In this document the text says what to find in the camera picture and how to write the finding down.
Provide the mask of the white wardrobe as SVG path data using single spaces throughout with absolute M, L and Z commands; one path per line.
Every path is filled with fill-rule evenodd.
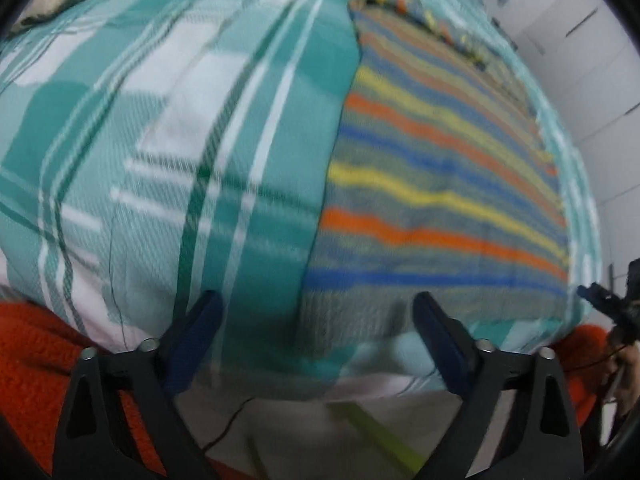
M 605 0 L 485 0 L 582 153 L 605 269 L 639 255 L 639 53 Z

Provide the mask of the orange rug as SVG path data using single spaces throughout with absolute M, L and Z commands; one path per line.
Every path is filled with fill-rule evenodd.
M 2 478 L 54 479 L 56 428 L 70 378 L 85 348 L 117 354 L 103 350 L 43 307 L 28 302 L 2 304 Z M 163 475 L 164 467 L 145 431 L 132 394 L 123 392 L 120 400 L 143 463 Z M 200 449 L 216 470 L 216 479 L 244 478 L 244 472 L 211 460 L 204 448 Z

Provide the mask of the multicolour striped knit sweater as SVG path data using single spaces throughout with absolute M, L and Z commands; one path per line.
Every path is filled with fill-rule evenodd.
M 360 59 L 300 292 L 300 348 L 405 333 L 419 292 L 472 323 L 559 318 L 566 221 L 521 81 L 424 0 L 348 10 Z

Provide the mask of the teal plaid bedspread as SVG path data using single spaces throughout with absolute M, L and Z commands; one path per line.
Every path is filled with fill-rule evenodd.
M 558 114 L 480 0 L 424 0 L 521 81 L 558 172 L 567 304 L 472 323 L 534 350 L 586 315 L 596 204 Z M 84 0 L 1 45 L 1 295 L 42 304 L 112 351 L 160 336 L 207 289 L 226 313 L 203 367 L 275 399 L 434 390 L 402 334 L 325 354 L 297 342 L 300 292 L 360 52 L 349 0 Z

